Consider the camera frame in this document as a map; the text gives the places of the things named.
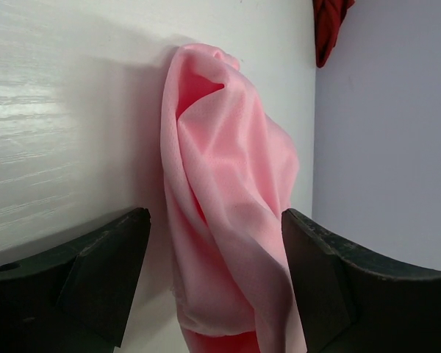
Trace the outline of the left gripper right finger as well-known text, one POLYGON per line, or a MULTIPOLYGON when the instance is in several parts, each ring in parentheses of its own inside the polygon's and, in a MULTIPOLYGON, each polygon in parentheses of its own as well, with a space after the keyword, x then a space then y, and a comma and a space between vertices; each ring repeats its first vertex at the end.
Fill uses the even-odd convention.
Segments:
POLYGON ((297 210, 282 236, 309 352, 441 352, 441 271, 328 231, 297 210))

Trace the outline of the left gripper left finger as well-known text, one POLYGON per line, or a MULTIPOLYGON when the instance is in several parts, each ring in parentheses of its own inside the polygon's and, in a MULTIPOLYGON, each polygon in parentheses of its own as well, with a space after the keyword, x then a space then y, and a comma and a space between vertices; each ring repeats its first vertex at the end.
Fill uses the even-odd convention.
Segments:
POLYGON ((0 266, 0 352, 113 352, 123 342, 150 235, 136 208, 0 266))

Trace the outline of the pink t shirt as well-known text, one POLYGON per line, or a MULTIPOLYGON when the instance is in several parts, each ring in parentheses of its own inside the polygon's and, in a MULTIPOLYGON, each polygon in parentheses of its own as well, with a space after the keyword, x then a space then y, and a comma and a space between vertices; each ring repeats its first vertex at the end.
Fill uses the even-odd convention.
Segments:
POLYGON ((203 44, 176 51, 160 149, 188 349, 305 352, 282 240, 298 158, 235 58, 203 44))

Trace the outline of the dark red t shirt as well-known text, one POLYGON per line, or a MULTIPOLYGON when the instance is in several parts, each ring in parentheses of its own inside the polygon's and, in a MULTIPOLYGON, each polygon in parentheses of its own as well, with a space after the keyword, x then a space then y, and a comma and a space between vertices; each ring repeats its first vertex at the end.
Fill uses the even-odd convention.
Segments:
POLYGON ((313 0, 316 65, 322 68, 336 46, 340 27, 354 0, 313 0))

